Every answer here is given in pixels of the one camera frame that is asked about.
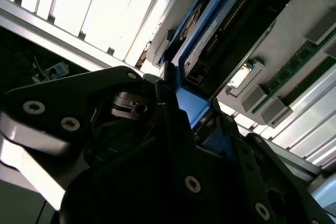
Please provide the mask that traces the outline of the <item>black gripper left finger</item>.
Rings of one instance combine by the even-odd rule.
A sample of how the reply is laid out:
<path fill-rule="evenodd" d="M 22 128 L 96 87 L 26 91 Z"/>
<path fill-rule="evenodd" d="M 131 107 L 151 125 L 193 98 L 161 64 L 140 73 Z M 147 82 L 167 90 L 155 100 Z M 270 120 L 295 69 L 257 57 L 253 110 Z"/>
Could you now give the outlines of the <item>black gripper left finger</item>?
<path fill-rule="evenodd" d="M 149 136 L 157 86 L 175 93 L 171 78 L 120 66 L 10 90 L 1 110 L 1 162 L 45 199 L 63 200 L 83 172 Z"/>

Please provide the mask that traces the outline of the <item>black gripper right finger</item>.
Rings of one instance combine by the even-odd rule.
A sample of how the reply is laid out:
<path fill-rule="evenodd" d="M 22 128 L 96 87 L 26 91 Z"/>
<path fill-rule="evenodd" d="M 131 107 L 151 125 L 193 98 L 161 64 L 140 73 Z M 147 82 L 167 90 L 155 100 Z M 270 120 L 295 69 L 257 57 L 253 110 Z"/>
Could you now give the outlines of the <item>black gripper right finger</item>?
<path fill-rule="evenodd" d="M 233 168 L 234 196 L 248 208 L 252 223 L 332 223 L 326 211 L 302 187 L 278 155 L 255 133 L 242 136 L 235 120 L 217 100 L 212 151 Z"/>

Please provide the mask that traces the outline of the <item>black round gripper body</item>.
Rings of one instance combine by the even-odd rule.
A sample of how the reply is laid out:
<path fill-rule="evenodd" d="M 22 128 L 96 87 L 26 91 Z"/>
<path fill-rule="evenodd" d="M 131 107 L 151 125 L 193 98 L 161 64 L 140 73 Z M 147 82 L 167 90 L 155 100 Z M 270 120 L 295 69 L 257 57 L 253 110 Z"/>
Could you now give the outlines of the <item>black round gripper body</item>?
<path fill-rule="evenodd" d="M 245 187 L 251 148 L 232 137 L 213 154 L 198 148 L 176 95 L 157 86 L 155 123 L 134 149 L 79 175 L 61 223 L 236 223 L 252 217 Z"/>

